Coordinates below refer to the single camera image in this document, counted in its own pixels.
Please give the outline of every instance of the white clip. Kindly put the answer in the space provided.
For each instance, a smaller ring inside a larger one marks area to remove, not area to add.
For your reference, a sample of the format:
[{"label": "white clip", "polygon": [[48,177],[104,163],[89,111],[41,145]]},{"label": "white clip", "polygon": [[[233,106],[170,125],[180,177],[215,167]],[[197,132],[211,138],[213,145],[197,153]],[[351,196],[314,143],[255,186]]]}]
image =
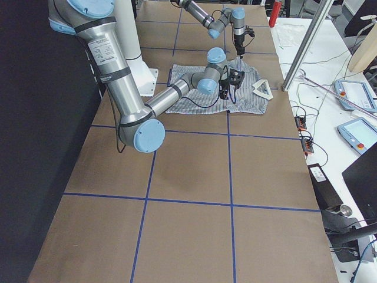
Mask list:
[{"label": "white clip", "polygon": [[[258,88],[261,87],[262,85],[264,85],[266,87],[268,94],[265,94],[265,93],[261,92],[260,90],[258,90]],[[255,82],[252,85],[252,87],[253,87],[253,93],[255,93],[257,96],[263,97],[267,100],[273,99],[271,88],[270,88],[269,82],[267,80],[259,80],[259,81]]]}]

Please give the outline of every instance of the table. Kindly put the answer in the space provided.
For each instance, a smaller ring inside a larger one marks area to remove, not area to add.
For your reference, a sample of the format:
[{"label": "table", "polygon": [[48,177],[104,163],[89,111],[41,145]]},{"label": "table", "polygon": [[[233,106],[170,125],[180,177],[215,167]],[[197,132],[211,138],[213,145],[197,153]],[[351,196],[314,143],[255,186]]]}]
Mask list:
[{"label": "table", "polygon": [[[104,99],[30,283],[336,282],[264,8],[245,10],[257,37],[244,60],[273,89],[267,113],[163,114],[160,149],[118,154]],[[157,91],[173,63],[205,65],[215,46],[235,56],[229,27],[212,41],[170,3],[144,2],[137,28]]]},{"label": "table", "polygon": [[[301,36],[303,37],[310,24],[310,21],[310,19],[279,18],[277,20],[276,28],[272,29],[274,44],[284,75],[288,72],[288,69],[290,67],[289,64],[285,63],[291,63],[293,61],[299,46],[281,46],[279,37],[284,35],[278,34],[279,25],[280,27],[282,27],[284,24],[302,26],[304,27],[303,31],[301,32]],[[346,50],[347,48],[332,22],[330,20],[325,20],[304,62],[327,61],[328,59],[336,57],[342,53],[344,54],[328,62],[318,64],[303,64],[302,68],[306,71],[307,77],[312,79],[313,81],[320,84],[331,84],[335,79],[335,75],[342,68],[343,63],[346,62],[347,64],[348,60],[350,59],[349,52],[347,52]],[[343,71],[340,72],[337,78],[341,78],[345,75],[346,64],[343,66]],[[367,83],[367,80],[365,79],[363,74],[353,75],[351,77],[348,77],[348,79],[363,81]],[[298,102],[297,86],[302,82],[303,81],[299,80],[295,81],[295,83],[289,90],[289,97],[291,101]],[[302,103],[314,108],[318,108],[323,100],[324,91],[318,90],[317,88],[301,85],[299,94]],[[307,107],[305,107],[305,109],[307,110],[308,114],[316,113],[314,110],[311,110]],[[342,177],[342,172],[350,164],[352,164],[359,155],[348,146],[348,144],[340,137],[340,135],[338,135],[335,129],[336,126],[354,119],[356,117],[355,115],[360,114],[360,116],[364,117],[362,113],[358,111],[355,112],[356,113],[352,114],[350,112],[342,110],[337,99],[328,94],[322,108],[320,109],[320,114],[317,120],[315,142],[321,145],[329,155],[329,161],[327,165],[323,167],[323,170],[329,178],[331,184],[333,185],[343,202],[352,208],[352,217],[363,219],[363,216],[361,215],[358,207],[356,206],[356,203],[350,195]],[[314,132],[314,123],[314,118],[307,120],[308,130],[311,133]],[[322,152],[318,147],[315,147],[315,154],[307,158],[307,163],[323,164],[324,160],[326,160],[324,152]],[[335,255],[333,255],[333,260],[337,270],[339,282],[349,282],[351,273],[355,270],[357,262],[348,262],[343,264],[338,261]],[[348,273],[340,273],[340,270],[347,271]],[[361,266],[356,282],[372,283],[375,282],[375,278],[377,278],[376,261],[374,262],[374,264],[363,264]]]}]

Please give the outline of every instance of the white table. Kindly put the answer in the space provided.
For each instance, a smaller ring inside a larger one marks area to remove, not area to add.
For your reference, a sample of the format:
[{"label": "white table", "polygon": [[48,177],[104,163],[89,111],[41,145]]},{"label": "white table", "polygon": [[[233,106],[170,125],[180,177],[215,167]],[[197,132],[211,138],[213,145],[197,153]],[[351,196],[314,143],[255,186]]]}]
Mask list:
[{"label": "white table", "polygon": [[[284,25],[292,25],[291,27],[296,30],[297,35],[304,36],[311,19],[293,19],[293,18],[278,18],[277,23],[274,28],[271,29],[274,44],[279,56],[279,61],[281,63],[280,67],[284,75],[288,72],[290,64],[282,63],[292,63],[299,46],[282,46],[281,38],[286,35],[286,30],[281,29]],[[343,43],[340,35],[338,34],[336,28],[330,20],[326,20],[317,37],[315,38],[308,55],[306,56],[304,62],[319,62],[327,61],[330,58],[336,57],[347,50],[347,47]],[[345,70],[350,59],[350,53],[345,52],[338,58],[332,59],[328,62],[318,63],[318,64],[303,64],[302,69],[305,70],[306,76],[311,80],[319,84],[332,84],[335,79],[343,78],[345,76]],[[335,75],[342,68],[343,70],[339,73],[337,77]],[[346,78],[348,80],[364,81],[367,82],[364,75],[357,74]],[[292,101],[298,102],[297,97],[297,86],[299,83],[306,83],[302,80],[295,80],[294,84],[289,90],[289,97]],[[299,95],[301,102],[318,109],[324,98],[325,92],[319,88],[313,88],[306,85],[301,85],[299,88]],[[291,102],[292,106],[297,105],[295,102]],[[316,111],[310,108],[304,107],[307,114],[316,114]],[[339,194],[340,198],[343,200],[344,204],[347,204],[352,208],[353,214],[351,217],[355,217],[359,220],[363,219],[360,210],[356,206],[355,201],[350,195],[346,184],[344,183],[342,172],[352,164],[359,155],[349,147],[349,145],[340,137],[336,130],[336,126],[350,121],[357,116],[365,117],[362,113],[354,111],[353,113],[344,111],[339,105],[337,99],[335,99],[331,94],[327,94],[323,106],[320,109],[320,114],[316,122],[315,130],[315,142],[322,146],[329,155],[329,160],[327,164],[322,168],[327,177],[329,178],[331,184]],[[367,119],[372,124],[376,125],[375,121],[372,119]],[[314,116],[309,116],[307,118],[306,124],[308,131],[313,134],[314,132]],[[315,153],[307,158],[307,164],[319,163],[324,164],[326,160],[326,155],[321,149],[314,146]],[[358,262],[347,262],[341,263],[338,261],[335,254],[333,254],[333,261],[335,264],[336,272],[338,275],[339,283],[348,283],[352,272],[355,270]],[[375,283],[377,282],[377,261],[374,263],[364,263],[361,265],[355,282],[360,283]]]}]

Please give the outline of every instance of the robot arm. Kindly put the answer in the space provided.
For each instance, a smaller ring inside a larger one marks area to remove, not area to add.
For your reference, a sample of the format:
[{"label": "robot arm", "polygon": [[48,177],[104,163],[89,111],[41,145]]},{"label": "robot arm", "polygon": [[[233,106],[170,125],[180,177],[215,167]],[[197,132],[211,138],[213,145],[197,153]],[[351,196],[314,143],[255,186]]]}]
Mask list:
[{"label": "robot arm", "polygon": [[213,39],[219,37],[224,29],[231,24],[233,29],[233,42],[237,50],[237,55],[239,56],[245,53],[245,47],[243,46],[245,35],[254,37],[253,29],[245,26],[245,11],[242,7],[223,9],[220,18],[215,21],[211,15],[199,7],[193,0],[170,1],[175,2],[180,8],[189,12],[198,22],[208,29],[208,34]]},{"label": "robot arm", "polygon": [[114,31],[117,21],[113,9],[114,0],[49,0],[50,26],[85,40],[100,71],[101,81],[106,84],[121,114],[117,136],[139,152],[153,152],[165,137],[164,126],[155,118],[192,88],[212,93],[218,81],[227,78],[228,72],[224,72],[227,70],[226,56],[221,48],[213,48],[208,53],[209,63],[204,72],[183,75],[144,104]]}]

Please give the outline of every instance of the blue tape line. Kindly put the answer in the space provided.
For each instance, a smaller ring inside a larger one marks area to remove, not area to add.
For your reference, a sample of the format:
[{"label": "blue tape line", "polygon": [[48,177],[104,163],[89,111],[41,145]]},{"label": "blue tape line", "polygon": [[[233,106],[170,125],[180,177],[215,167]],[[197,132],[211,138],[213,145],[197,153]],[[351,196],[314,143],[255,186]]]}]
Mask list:
[{"label": "blue tape line", "polygon": [[185,25],[201,25],[199,22],[169,22],[169,21],[146,21],[143,19],[136,19],[135,22],[152,22],[156,24],[185,24]]},{"label": "blue tape line", "polygon": [[[179,200],[179,199],[157,199],[157,198],[141,198],[138,196],[118,196],[118,195],[102,195],[96,193],[70,193],[64,192],[63,195],[66,196],[88,196],[91,198],[107,198],[107,199],[130,199],[130,200],[147,200],[152,202],[173,202],[173,203],[187,203],[194,205],[214,205],[214,206],[232,206],[230,203],[220,203],[220,202],[197,202],[190,200]],[[278,206],[260,206],[260,205],[240,205],[233,204],[233,207],[237,208],[256,208],[256,209],[270,209],[270,210],[290,210],[290,211],[305,211],[305,212],[320,212],[317,209],[306,209],[306,208],[283,208]]]},{"label": "blue tape line", "polygon": [[276,53],[268,53],[268,52],[245,52],[245,54],[277,55]]},{"label": "blue tape line", "polygon": [[148,187],[147,187],[147,193],[145,194],[145,201],[144,201],[144,208],[143,208],[143,215],[141,217],[140,221],[140,228],[139,228],[139,234],[137,237],[137,244],[136,244],[136,251],[135,251],[135,257],[134,257],[134,263],[132,266],[132,273],[130,278],[130,283],[133,283],[134,276],[135,276],[135,269],[136,269],[136,263],[137,263],[137,257],[139,253],[139,247],[140,247],[140,240],[141,240],[141,234],[143,232],[143,226],[144,226],[144,219],[145,219],[145,212],[147,211],[147,204],[148,204],[148,196],[149,196],[149,190],[151,187],[151,181],[152,181],[152,175],[153,175],[153,169],[154,169],[154,161],[156,160],[156,152],[153,153],[153,159],[152,159],[152,165],[151,165],[151,172],[149,174],[149,180],[148,180]]},{"label": "blue tape line", "polygon": [[115,128],[115,126],[96,125],[96,124],[92,124],[92,127],[95,127],[95,128],[110,128],[110,129]]},{"label": "blue tape line", "polygon": [[180,14],[179,14],[178,27],[177,27],[177,33],[176,33],[176,40],[174,41],[173,56],[174,56],[174,53],[176,52],[177,38],[178,38],[178,34],[179,34],[179,26],[181,24],[182,10],[183,9],[181,9]]},{"label": "blue tape line", "polygon": [[208,52],[208,50],[200,49],[181,49],[181,48],[164,48],[164,47],[140,47],[141,49],[156,49],[156,50],[170,50],[170,51],[192,51],[192,52]]},{"label": "blue tape line", "polygon": [[212,134],[217,136],[227,136],[228,134],[221,134],[221,133],[205,133],[200,131],[178,131],[178,130],[165,130],[168,133],[184,133],[184,134]]},{"label": "blue tape line", "polygon": [[169,22],[169,21],[146,21],[143,19],[136,19],[135,22],[153,22],[156,24],[178,24],[178,22]]},{"label": "blue tape line", "polygon": [[233,205],[233,206],[237,208],[257,208],[257,209],[269,209],[269,210],[320,212],[319,209],[307,209],[307,208],[281,208],[278,206],[263,206],[263,205]]},{"label": "blue tape line", "polygon": [[145,198],[140,198],[137,196],[117,196],[117,195],[101,195],[96,193],[69,193],[64,192],[65,196],[90,196],[94,198],[108,198],[108,199],[132,199],[132,200],[145,200]]},{"label": "blue tape line", "polygon": [[[114,129],[115,128],[114,126],[96,125],[96,124],[92,124],[92,127],[110,128],[110,129]],[[205,132],[205,131],[165,130],[165,132],[167,132],[167,133],[180,133],[180,134],[209,134],[209,135],[213,135],[213,136],[230,136],[230,137],[255,137],[257,139],[300,140],[300,138],[298,138],[298,137],[272,137],[272,136],[257,136],[257,135],[254,135],[254,134],[209,133],[209,132]]]},{"label": "blue tape line", "polygon": [[236,274],[236,244],[234,237],[234,213],[233,213],[233,184],[232,184],[232,150],[230,147],[230,123],[229,113],[226,113],[228,131],[228,163],[229,163],[229,191],[230,191],[230,223],[232,228],[232,257],[233,257],[233,283],[237,282]]},{"label": "blue tape line", "polygon": [[300,140],[299,137],[272,137],[272,136],[256,136],[254,134],[230,134],[231,137],[255,137],[258,139],[275,139],[275,140]]},{"label": "blue tape line", "polygon": [[214,205],[214,206],[230,206],[229,203],[219,203],[219,202],[196,202],[192,200],[179,200],[179,199],[155,199],[148,198],[150,202],[172,202],[172,203],[188,203],[191,205]]}]

